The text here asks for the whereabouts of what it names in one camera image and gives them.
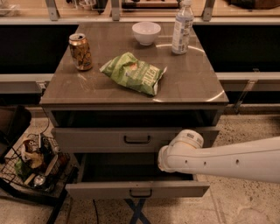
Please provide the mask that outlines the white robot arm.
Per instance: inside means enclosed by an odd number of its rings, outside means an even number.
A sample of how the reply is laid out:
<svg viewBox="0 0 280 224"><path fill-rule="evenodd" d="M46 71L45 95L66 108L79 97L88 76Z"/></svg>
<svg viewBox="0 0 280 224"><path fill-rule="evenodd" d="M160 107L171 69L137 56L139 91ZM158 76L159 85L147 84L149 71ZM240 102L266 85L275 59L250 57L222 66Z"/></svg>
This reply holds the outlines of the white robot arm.
<svg viewBox="0 0 280 224"><path fill-rule="evenodd" d="M196 131L184 129L159 150L163 172L214 175L280 183L280 137L205 148Z"/></svg>

